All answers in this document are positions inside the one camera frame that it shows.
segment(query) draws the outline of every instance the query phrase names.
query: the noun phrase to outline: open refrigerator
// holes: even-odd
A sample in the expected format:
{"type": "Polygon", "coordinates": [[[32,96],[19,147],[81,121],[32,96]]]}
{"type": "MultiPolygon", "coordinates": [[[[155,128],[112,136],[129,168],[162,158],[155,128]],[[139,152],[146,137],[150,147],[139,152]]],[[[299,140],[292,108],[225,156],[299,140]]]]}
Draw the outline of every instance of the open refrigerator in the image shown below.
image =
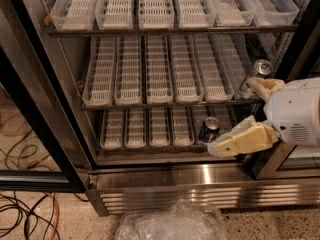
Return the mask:
{"type": "Polygon", "coordinates": [[[319,150],[218,159],[198,138],[210,116],[265,119],[239,91],[255,60],[319,74],[319,0],[0,1],[0,82],[60,168],[1,170],[1,189],[85,192],[100,216],[319,203],[319,150]]]}

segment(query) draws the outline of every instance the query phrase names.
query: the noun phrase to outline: refrigerator door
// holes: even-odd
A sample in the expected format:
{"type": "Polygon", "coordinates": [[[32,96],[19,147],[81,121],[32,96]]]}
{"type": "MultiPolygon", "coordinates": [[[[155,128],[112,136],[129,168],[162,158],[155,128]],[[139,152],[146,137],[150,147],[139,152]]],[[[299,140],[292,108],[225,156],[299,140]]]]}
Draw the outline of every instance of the refrigerator door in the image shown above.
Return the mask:
{"type": "MultiPolygon", "coordinates": [[[[1,159],[0,189],[83,192],[89,184],[87,170],[91,168],[90,163],[63,109],[62,101],[56,95],[56,87],[49,81],[34,52],[34,44],[26,35],[10,0],[0,0],[0,45],[0,82],[7,92],[3,95],[13,99],[17,106],[15,111],[20,111],[20,118],[28,122],[28,133],[31,134],[30,129],[33,130],[34,137],[38,136],[42,142],[39,145],[46,150],[43,152],[48,152],[54,160],[51,160],[51,169],[47,166],[50,171],[40,168],[33,171],[30,169],[32,164],[35,165],[34,161],[29,160],[31,164],[24,163],[30,150],[22,150],[18,161],[17,157],[9,156],[17,145],[8,152],[3,151],[1,155],[5,157],[1,159]]],[[[2,106],[1,111],[7,113],[4,109],[5,106],[2,106]]],[[[4,129],[5,123],[9,122],[3,119],[2,135],[8,135],[6,133],[12,129],[4,129]]],[[[39,159],[37,164],[41,165],[43,161],[39,159]]]]}

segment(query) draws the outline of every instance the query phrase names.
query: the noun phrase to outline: soda can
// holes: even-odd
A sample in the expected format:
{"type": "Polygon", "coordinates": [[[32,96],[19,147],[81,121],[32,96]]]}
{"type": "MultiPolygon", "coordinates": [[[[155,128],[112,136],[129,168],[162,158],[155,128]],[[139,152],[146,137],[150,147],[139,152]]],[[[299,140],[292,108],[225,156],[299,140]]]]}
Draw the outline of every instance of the soda can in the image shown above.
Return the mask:
{"type": "Polygon", "coordinates": [[[240,85],[240,91],[242,92],[252,92],[250,85],[248,84],[248,79],[250,77],[267,78],[273,72],[273,67],[268,60],[256,60],[253,64],[252,70],[246,76],[242,84],[240,85]]]}
{"type": "Polygon", "coordinates": [[[199,140],[204,143],[212,142],[219,133],[219,120],[215,117],[208,117],[202,123],[199,140]]]}

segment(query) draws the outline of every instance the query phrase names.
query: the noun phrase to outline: stainless steel base panel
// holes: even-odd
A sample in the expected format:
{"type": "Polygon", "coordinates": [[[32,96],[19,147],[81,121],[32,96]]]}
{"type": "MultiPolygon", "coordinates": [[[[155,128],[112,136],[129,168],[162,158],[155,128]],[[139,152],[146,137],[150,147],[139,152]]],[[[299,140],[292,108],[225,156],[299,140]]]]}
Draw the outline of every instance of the stainless steel base panel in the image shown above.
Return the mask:
{"type": "Polygon", "coordinates": [[[220,209],[320,204],[320,179],[255,180],[237,164],[109,170],[92,175],[87,196],[99,216],[167,209],[179,199],[220,209]]]}

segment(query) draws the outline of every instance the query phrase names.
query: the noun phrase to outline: blue can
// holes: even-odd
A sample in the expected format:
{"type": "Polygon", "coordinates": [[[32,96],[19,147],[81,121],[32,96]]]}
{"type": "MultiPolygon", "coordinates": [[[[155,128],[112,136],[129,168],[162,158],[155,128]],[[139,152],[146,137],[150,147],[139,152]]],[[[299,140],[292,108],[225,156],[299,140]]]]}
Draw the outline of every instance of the blue can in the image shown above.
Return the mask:
{"type": "Polygon", "coordinates": [[[202,123],[198,138],[201,142],[212,142],[217,138],[219,130],[219,120],[215,117],[208,117],[202,123]]]}

